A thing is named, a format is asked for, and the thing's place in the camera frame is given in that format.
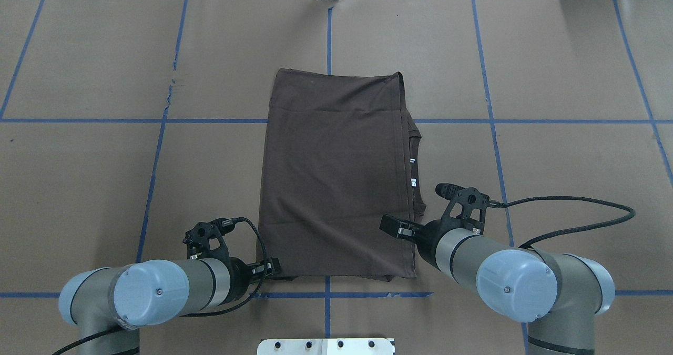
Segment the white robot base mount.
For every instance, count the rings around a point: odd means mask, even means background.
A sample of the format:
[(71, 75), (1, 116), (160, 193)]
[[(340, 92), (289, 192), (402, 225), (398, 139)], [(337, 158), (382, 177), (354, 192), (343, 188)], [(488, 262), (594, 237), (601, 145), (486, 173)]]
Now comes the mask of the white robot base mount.
[(263, 340), (257, 354), (396, 354), (389, 338), (303, 338)]

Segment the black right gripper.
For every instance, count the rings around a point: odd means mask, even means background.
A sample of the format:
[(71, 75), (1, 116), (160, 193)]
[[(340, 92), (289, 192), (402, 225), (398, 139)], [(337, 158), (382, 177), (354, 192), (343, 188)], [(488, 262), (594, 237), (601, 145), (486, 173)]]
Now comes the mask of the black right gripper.
[(490, 196), (474, 187), (450, 183), (437, 184), (435, 192), (448, 201), (440, 219), (416, 227), (408, 219), (385, 214), (380, 230), (390, 237), (414, 242), (421, 258), (439, 270), (440, 262), (447, 262), (451, 257), (449, 250), (439, 250), (442, 238), (454, 229), (466, 229), (469, 235), (481, 235), (485, 229)]

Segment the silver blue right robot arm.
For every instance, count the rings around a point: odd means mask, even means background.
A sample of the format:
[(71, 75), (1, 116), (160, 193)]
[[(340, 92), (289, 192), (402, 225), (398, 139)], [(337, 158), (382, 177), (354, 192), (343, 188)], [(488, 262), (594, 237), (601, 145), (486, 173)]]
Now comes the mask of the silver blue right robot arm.
[(506, 207), (473, 187), (439, 184), (448, 201), (426, 224), (385, 214), (380, 230), (416, 245), (432, 267), (476, 293), (491, 310), (528, 326), (530, 354), (594, 354), (595, 319), (613, 304), (615, 283), (598, 262), (512, 247), (483, 235), (486, 211)]

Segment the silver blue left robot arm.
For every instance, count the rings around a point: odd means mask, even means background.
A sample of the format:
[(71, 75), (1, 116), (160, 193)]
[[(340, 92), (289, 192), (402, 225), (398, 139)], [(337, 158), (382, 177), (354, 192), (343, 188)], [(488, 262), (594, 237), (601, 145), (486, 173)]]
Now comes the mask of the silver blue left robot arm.
[[(253, 230), (262, 259), (247, 263), (231, 256), (224, 237), (238, 223)], [(58, 297), (62, 319), (79, 339), (57, 354), (138, 354), (142, 327), (177, 317), (225, 315), (248, 304), (265, 280), (281, 273), (259, 229), (245, 217), (199, 222), (183, 238), (187, 258), (149, 260), (101, 267), (72, 277)]]

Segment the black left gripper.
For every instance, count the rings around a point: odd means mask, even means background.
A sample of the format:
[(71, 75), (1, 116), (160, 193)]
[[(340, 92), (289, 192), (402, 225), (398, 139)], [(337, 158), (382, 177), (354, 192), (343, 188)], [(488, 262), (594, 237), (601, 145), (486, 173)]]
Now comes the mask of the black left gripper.
[(257, 293), (263, 285), (263, 280), (280, 278), (281, 264), (277, 258), (246, 263), (231, 256), (225, 235), (233, 232), (239, 223), (248, 224), (262, 248), (263, 240), (259, 230), (248, 218), (217, 218), (198, 222), (183, 236), (188, 259), (204, 262), (210, 270), (211, 303), (238, 301), (245, 296), (252, 284), (255, 285), (253, 293)]

